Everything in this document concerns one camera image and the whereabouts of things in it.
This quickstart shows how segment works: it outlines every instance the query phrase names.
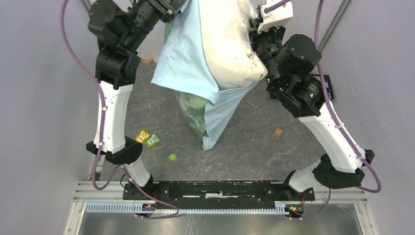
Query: gray mat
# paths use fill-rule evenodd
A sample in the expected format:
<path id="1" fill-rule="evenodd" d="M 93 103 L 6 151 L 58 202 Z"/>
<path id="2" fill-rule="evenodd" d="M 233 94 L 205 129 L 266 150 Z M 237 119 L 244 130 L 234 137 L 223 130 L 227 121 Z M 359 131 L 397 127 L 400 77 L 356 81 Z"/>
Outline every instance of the gray mat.
<path id="1" fill-rule="evenodd" d="M 154 180 L 285 179 L 324 154 L 312 133 L 279 101 L 269 99 L 265 81 L 244 97 L 215 147 L 203 151 L 174 91 L 150 83 L 155 67 L 140 64 L 125 125 L 131 138 L 142 129 L 161 137 L 157 148 L 145 146 L 141 155 Z M 279 138 L 274 136 L 277 127 L 283 130 Z M 177 161 L 168 159 L 171 153 Z M 107 180 L 113 167 L 105 163 L 100 179 Z M 122 175 L 120 169 L 113 180 Z"/>

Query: white pillow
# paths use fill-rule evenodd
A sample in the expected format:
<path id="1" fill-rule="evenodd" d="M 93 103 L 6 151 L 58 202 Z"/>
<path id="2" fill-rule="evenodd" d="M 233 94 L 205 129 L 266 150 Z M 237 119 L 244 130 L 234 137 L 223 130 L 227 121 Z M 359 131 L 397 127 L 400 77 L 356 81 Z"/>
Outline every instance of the white pillow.
<path id="1" fill-rule="evenodd" d="M 252 51 L 249 19 L 256 17 L 249 0 L 199 0 L 202 41 L 209 70 L 222 90 L 247 87 L 267 74 Z"/>

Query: green toy block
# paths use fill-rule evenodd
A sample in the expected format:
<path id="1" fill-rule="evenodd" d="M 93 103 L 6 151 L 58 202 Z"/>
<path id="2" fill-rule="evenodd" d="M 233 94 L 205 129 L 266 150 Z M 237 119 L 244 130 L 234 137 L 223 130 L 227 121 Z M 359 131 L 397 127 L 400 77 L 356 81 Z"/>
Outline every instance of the green toy block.
<path id="1" fill-rule="evenodd" d="M 152 134 L 151 137 L 147 138 L 147 147 L 148 148 L 155 148 L 161 142 L 160 137 L 157 134 Z"/>

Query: small green cube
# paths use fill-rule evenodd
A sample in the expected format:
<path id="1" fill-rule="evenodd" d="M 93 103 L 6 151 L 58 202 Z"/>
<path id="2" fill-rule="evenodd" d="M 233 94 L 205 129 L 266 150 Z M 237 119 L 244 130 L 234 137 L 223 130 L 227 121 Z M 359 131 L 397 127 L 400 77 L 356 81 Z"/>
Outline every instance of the small green cube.
<path id="1" fill-rule="evenodd" d="M 177 156 L 176 156 L 176 154 L 175 154 L 175 153 L 170 154 L 170 156 L 169 156 L 169 160 L 170 160 L 170 161 L 173 161 L 173 162 L 177 161 Z"/>

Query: small brown block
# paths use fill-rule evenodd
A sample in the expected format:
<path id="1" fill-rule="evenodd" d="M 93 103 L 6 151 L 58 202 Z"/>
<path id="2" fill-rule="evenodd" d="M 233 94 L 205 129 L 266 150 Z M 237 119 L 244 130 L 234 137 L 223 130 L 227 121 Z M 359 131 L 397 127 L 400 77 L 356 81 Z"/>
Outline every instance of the small brown block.
<path id="1" fill-rule="evenodd" d="M 142 58 L 141 63 L 143 63 L 143 64 L 152 64 L 152 63 L 154 63 L 154 60 L 153 59 L 146 60 L 146 59 Z"/>
<path id="2" fill-rule="evenodd" d="M 276 137 L 280 137 L 280 136 L 282 135 L 282 130 L 281 130 L 281 129 L 279 129 L 279 128 L 275 129 L 275 131 L 274 131 L 274 135 L 275 135 Z"/>

